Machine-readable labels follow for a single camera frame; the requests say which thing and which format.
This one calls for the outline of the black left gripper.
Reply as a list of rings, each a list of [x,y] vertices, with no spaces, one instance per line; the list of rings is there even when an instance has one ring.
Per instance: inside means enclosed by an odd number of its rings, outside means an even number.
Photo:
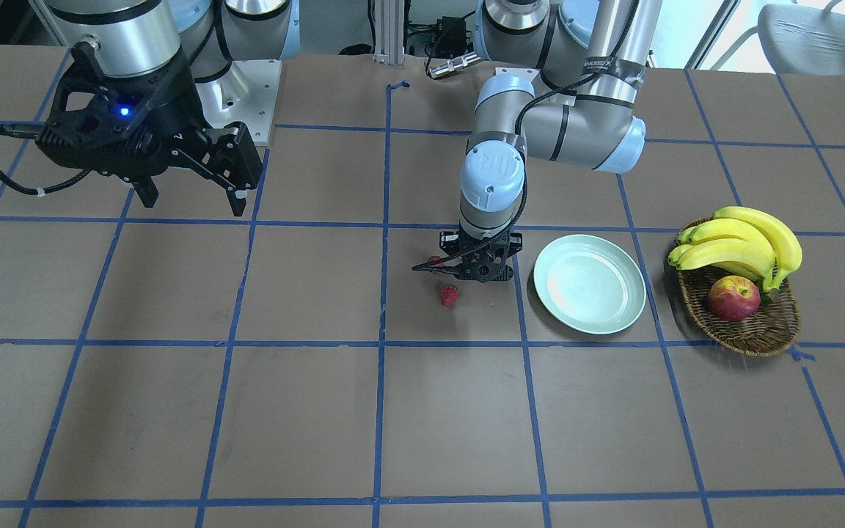
[[[490,243],[487,238],[476,240],[465,230],[442,230],[439,232],[439,248],[451,260],[459,258],[459,263],[443,263],[437,271],[453,275],[460,280],[487,282],[506,282],[513,278],[513,268],[508,260],[522,250],[522,235],[503,230]]]

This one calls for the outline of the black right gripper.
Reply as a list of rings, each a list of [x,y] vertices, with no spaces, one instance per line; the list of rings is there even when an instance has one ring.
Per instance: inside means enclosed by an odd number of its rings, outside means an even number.
[[[96,61],[73,56],[34,143],[54,163],[132,178],[145,208],[158,200],[153,177],[179,166],[222,188],[235,217],[258,187],[262,159],[243,122],[208,129],[187,56],[134,77],[98,76]]]

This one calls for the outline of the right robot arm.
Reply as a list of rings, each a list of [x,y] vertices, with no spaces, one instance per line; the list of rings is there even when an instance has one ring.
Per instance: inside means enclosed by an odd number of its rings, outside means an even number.
[[[34,143],[55,164],[118,177],[142,204],[173,167],[244,214],[258,187],[298,1],[47,1],[73,63]]]

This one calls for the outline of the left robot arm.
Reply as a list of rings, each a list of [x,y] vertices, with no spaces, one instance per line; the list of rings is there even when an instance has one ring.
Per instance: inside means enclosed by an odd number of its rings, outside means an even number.
[[[623,173],[640,159],[634,115],[659,1],[480,1],[474,50],[504,63],[480,88],[460,171],[459,220],[419,271],[507,281],[522,247],[530,158]]]

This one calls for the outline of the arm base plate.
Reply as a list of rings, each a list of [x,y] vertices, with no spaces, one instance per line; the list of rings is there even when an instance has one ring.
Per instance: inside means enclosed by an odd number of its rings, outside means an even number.
[[[518,90],[531,94],[531,97],[537,95],[535,81],[539,77],[540,70],[537,69],[519,69],[519,67],[497,67],[495,75],[492,78],[497,80],[497,88],[499,91]]]
[[[195,81],[205,119],[216,129],[242,122],[255,146],[267,147],[282,66],[278,59],[235,61],[219,76]]]

